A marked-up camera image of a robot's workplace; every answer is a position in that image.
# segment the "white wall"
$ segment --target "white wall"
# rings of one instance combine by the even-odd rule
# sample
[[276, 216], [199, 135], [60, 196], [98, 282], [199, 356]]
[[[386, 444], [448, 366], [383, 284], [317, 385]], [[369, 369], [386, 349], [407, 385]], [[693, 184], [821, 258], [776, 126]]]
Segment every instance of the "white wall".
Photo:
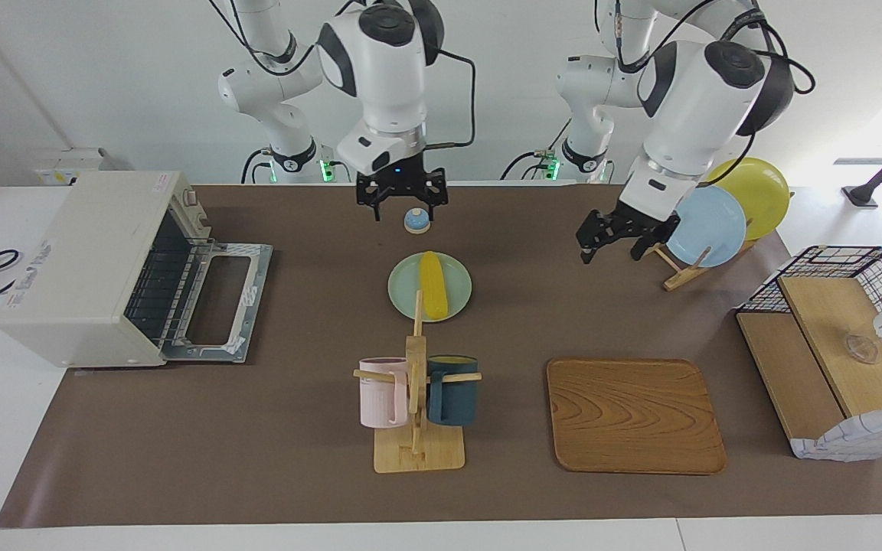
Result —
[[[546, 146], [567, 118], [554, 91], [567, 55], [605, 53], [594, 36], [592, 2], [435, 1], [445, 47], [479, 64], [479, 138], [468, 149], [428, 153], [428, 168], [445, 166], [450, 179], [496, 178], [517, 153]], [[283, 1], [303, 43], [339, 5]], [[763, 0], [762, 7], [820, 81], [753, 150], [799, 184], [799, 175], [831, 163], [838, 141], [882, 107], [882, 2]], [[665, 22], [658, 31], [668, 28]], [[695, 29], [682, 37], [704, 39]], [[0, 0], [0, 51], [18, 77], [4, 83], [8, 71], [0, 67], [0, 148], [14, 152], [6, 161], [0, 155], [0, 184], [23, 181], [17, 151], [64, 140], [104, 147], [125, 168], [236, 181], [247, 153], [265, 142], [256, 122], [217, 98], [217, 75], [246, 53], [205, 1]], [[432, 141], [468, 135], [468, 75], [468, 67], [445, 59], [428, 70]], [[360, 112], [353, 98], [325, 84], [294, 103], [316, 137], [333, 145]], [[624, 174], [650, 122], [639, 109], [616, 109], [615, 118], [612, 154]], [[722, 157], [743, 145], [735, 139]]]

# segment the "black round joint cap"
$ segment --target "black round joint cap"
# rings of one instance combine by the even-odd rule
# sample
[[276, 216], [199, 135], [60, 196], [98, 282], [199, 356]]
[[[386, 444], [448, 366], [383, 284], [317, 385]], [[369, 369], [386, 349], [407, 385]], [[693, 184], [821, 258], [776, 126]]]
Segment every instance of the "black round joint cap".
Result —
[[764, 63], [755, 53], [736, 42], [710, 42], [704, 49], [704, 56], [711, 69], [734, 88], [750, 88], [764, 78]]
[[374, 41], [403, 46], [413, 39], [413, 15], [398, 6], [377, 4], [360, 14], [360, 29]]

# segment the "white table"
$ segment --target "white table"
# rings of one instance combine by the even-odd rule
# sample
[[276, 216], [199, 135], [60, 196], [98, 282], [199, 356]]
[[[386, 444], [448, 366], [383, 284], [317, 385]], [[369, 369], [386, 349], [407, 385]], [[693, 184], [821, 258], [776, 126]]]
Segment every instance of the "white table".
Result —
[[[0, 188], [0, 249], [38, 245], [67, 188]], [[882, 245], [882, 210], [844, 206], [831, 189], [799, 189], [780, 227], [790, 250]], [[15, 276], [0, 275], [0, 285]], [[0, 506], [63, 371], [0, 332]], [[564, 520], [519, 523], [270, 524], [0, 530], [0, 549], [409, 549], [591, 548], [648, 550], [876, 549], [882, 516]]]

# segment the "dark teal mug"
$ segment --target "dark teal mug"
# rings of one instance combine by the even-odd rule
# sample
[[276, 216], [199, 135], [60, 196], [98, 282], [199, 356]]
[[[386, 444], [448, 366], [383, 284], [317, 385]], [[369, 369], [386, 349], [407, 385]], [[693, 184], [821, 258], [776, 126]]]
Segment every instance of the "dark teal mug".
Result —
[[427, 359], [427, 421], [435, 425], [465, 426], [475, 421], [479, 382], [444, 383], [446, 374], [476, 373], [479, 360], [470, 356], [431, 356]]

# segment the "black wire basket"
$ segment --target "black wire basket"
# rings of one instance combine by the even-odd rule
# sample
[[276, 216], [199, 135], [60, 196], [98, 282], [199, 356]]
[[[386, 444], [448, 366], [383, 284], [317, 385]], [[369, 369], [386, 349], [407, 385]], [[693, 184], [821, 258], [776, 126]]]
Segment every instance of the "black wire basket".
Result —
[[778, 285], [780, 278], [852, 278], [860, 282], [876, 309], [882, 311], [882, 247], [809, 247], [774, 272], [737, 309], [738, 313], [791, 313], [792, 309]]

